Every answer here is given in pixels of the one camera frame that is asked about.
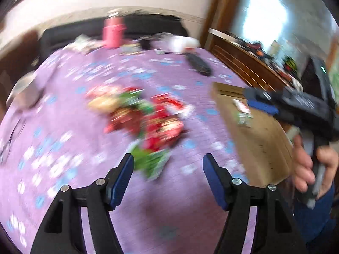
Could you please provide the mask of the person right hand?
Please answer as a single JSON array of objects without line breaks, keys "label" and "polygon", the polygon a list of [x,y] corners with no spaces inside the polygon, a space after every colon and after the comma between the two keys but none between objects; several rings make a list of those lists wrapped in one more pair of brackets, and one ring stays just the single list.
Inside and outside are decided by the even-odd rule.
[{"label": "person right hand", "polygon": [[[293,148],[293,171],[292,179],[295,188],[301,193],[305,193],[309,185],[315,183],[315,175],[313,173],[313,161],[303,148],[302,137],[296,135],[294,137]],[[326,171],[320,186],[317,199],[323,197],[332,187],[334,177],[338,169],[338,153],[330,146],[321,146],[316,152],[318,160],[325,165]]]}]

